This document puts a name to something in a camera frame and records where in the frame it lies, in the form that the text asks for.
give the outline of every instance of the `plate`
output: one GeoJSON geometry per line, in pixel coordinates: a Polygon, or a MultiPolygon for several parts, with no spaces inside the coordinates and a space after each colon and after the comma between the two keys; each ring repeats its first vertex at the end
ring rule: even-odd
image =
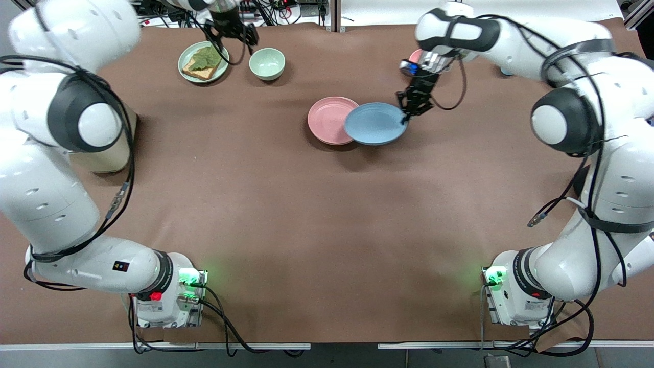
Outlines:
{"type": "Polygon", "coordinates": [[[345,97],[327,97],[316,102],[309,110],[309,129],[321,142],[329,145],[345,145],[353,139],[343,128],[345,118],[358,103],[345,97]]]}
{"type": "Polygon", "coordinates": [[[384,145],[398,139],[406,130],[400,108],[388,103],[361,105],[347,115],[345,132],[364,145],[384,145]]]}
{"type": "MultiPolygon", "coordinates": [[[[190,81],[190,82],[193,82],[193,83],[209,83],[209,82],[215,81],[216,79],[220,78],[220,76],[225,74],[225,71],[227,70],[227,67],[229,66],[229,64],[227,64],[225,62],[225,60],[223,60],[223,59],[220,59],[220,64],[218,64],[218,69],[216,69],[216,71],[213,72],[213,76],[210,79],[206,80],[206,81],[203,81],[202,79],[198,79],[198,78],[195,78],[195,77],[191,77],[190,75],[186,75],[186,74],[184,74],[182,72],[182,69],[184,68],[184,65],[188,64],[188,62],[191,61],[191,57],[193,56],[193,54],[195,54],[196,51],[198,51],[199,49],[201,49],[203,47],[207,47],[207,46],[212,46],[212,44],[209,41],[202,41],[202,42],[194,43],[194,44],[190,45],[189,47],[187,47],[186,50],[184,50],[184,52],[182,52],[182,54],[179,56],[179,60],[177,60],[177,70],[179,70],[179,73],[187,81],[190,81]]],[[[225,56],[225,58],[227,58],[227,60],[229,60],[230,59],[230,53],[227,52],[227,48],[223,48],[222,52],[223,52],[223,55],[225,56]]]]}

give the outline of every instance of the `sandwich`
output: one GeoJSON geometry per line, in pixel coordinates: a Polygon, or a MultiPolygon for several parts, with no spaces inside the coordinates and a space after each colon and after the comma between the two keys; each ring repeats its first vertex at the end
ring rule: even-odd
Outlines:
{"type": "Polygon", "coordinates": [[[191,56],[191,60],[182,68],[182,73],[208,81],[213,77],[221,61],[220,55],[213,46],[203,47],[191,56]]]}

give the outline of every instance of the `brown table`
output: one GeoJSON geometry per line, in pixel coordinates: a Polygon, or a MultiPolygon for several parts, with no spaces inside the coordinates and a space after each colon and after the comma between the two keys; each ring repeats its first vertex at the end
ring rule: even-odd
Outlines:
{"type": "MultiPolygon", "coordinates": [[[[606,24],[620,50],[640,51],[620,20],[606,24]]],[[[309,108],[334,95],[394,103],[408,83],[398,62],[416,48],[413,27],[338,34],[303,24],[260,35],[261,46],[286,55],[273,83],[247,63],[209,86],[186,82],[176,65],[202,40],[192,29],[145,29],[140,45],[103,71],[141,116],[133,200],[110,234],[208,269],[251,342],[478,340],[480,267],[506,249],[553,241],[573,210],[563,204],[525,226],[578,164],[530,131],[530,109],[547,87],[477,60],[466,66],[457,110],[415,119],[391,145],[333,149],[307,131],[309,108]]],[[[226,45],[239,54],[237,43],[226,45]]],[[[456,101],[460,80],[458,67],[444,75],[437,99],[456,101]]],[[[78,171],[100,208],[124,179],[78,171]]],[[[129,341],[116,295],[23,280],[26,241],[4,217],[0,224],[0,343],[129,341]]],[[[596,339],[654,339],[653,282],[650,270],[601,293],[596,339]]],[[[220,331],[207,319],[163,337],[218,342],[220,331]]]]}

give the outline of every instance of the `white round joint cover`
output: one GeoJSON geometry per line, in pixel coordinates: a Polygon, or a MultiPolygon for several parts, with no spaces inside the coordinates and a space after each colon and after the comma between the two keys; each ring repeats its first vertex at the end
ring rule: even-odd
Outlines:
{"type": "Polygon", "coordinates": [[[106,103],[95,103],[81,114],[77,128],[80,137],[89,145],[104,147],[113,143],[120,134],[118,113],[106,103]]]}
{"type": "Polygon", "coordinates": [[[562,142],[568,133],[565,116],[550,105],[543,105],[534,110],[532,128],[536,137],[549,145],[562,142]]]}

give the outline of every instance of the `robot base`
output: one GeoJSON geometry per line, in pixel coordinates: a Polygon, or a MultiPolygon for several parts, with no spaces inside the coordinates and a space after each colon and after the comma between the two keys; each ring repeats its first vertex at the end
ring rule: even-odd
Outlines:
{"type": "Polygon", "coordinates": [[[168,253],[173,261],[173,274],[170,286],[162,293],[159,301],[137,300],[136,313],[140,327],[199,327],[202,319],[203,287],[189,286],[182,269],[197,272],[193,284],[206,285],[207,271],[196,271],[191,261],[180,253],[168,253]]]}
{"type": "Polygon", "coordinates": [[[537,299],[526,294],[513,275],[513,260],[517,251],[499,254],[491,267],[482,271],[484,281],[499,284],[488,287],[488,304],[493,323],[539,329],[545,323],[550,299],[537,299]]]}

